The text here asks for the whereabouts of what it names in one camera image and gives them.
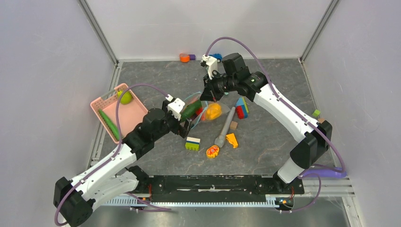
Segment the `clear zip top bag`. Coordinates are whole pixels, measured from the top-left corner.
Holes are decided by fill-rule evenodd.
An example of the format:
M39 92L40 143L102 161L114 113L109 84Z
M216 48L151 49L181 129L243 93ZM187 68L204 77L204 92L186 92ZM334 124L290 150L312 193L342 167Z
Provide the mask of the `clear zip top bag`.
M230 108L220 101L201 101L200 108L195 111L193 116L191 116L192 128L196 127L201 122L213 121L222 115L227 114L229 111Z

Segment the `yellow toy corn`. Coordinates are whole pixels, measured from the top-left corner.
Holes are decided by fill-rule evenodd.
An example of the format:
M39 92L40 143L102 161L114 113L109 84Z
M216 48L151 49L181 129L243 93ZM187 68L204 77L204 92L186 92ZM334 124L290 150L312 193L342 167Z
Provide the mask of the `yellow toy corn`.
M211 103L206 109L204 116L206 120L214 120L222 114L222 108L218 103Z

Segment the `green toy pear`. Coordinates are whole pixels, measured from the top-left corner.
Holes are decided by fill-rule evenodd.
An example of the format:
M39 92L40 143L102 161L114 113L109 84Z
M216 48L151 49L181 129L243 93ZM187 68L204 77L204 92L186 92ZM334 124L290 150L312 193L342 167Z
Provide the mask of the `green toy pear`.
M133 96L131 95L130 91L126 91L123 94L123 90L117 92L117 97L120 99L120 103L122 105L127 105L132 102Z

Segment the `light green toy bean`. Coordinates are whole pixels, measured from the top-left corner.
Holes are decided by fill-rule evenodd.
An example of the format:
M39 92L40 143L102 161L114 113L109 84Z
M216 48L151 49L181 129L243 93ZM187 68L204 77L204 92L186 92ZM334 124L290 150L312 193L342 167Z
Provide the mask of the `light green toy bean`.
M103 110L99 109L98 113L100 114L101 118L105 122L106 126L110 129L110 132L113 134L116 140L120 140L120 134L118 127L116 124L113 123L113 121L104 113Z

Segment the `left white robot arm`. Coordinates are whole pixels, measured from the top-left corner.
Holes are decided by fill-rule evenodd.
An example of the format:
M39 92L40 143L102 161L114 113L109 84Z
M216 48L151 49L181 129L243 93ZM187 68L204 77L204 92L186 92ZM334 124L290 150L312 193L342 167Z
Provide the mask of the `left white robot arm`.
M83 224L100 203L100 191L113 175L139 160L151 151L155 142L172 132L185 138L191 121L181 124L181 111L185 106L179 98L168 97L162 108L152 108L134 130L97 164L68 180L60 178L55 183L53 203L56 207L54 222L62 227L78 227Z

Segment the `dark green toy cucumber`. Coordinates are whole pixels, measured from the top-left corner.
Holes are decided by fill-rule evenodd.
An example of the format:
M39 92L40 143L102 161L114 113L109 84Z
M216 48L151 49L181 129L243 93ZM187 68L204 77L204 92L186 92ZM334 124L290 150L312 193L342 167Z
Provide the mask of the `dark green toy cucumber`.
M200 100L187 105L187 107L181 113L180 122L184 122L186 119L191 118L200 108L202 108Z

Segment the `pink plastic basket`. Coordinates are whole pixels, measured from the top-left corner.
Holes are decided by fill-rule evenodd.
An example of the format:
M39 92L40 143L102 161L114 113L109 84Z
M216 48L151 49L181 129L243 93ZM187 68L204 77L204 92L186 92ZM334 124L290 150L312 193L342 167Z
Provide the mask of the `pink plastic basket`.
M98 110L103 110L104 113L113 121L113 123L116 124L115 109L118 100L117 92L120 90L125 90L127 87L127 84L121 83L104 96L98 97L90 103L93 112L115 144L117 144L119 141L116 140L113 134L110 132L110 129L106 126L105 122L98 113ZM133 96L132 102L127 105L119 105L119 123L123 137L134 130L136 125L142 122L144 115L148 113L147 108L138 99L138 97L131 90L130 93Z

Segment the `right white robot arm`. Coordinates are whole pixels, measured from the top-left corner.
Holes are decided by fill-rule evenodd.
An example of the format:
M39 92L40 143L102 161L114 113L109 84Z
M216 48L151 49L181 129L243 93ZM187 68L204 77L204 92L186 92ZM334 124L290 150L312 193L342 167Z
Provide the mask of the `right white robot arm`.
M293 136L298 144L291 150L289 159L274 174L273 187L285 193L292 181L314 164L328 149L332 126L319 123L276 91L275 85L259 71L251 73L242 56L232 53L222 60L225 73L218 72L218 61L203 55L201 66L208 71L204 76L202 101L216 102L225 92L236 91L273 115Z

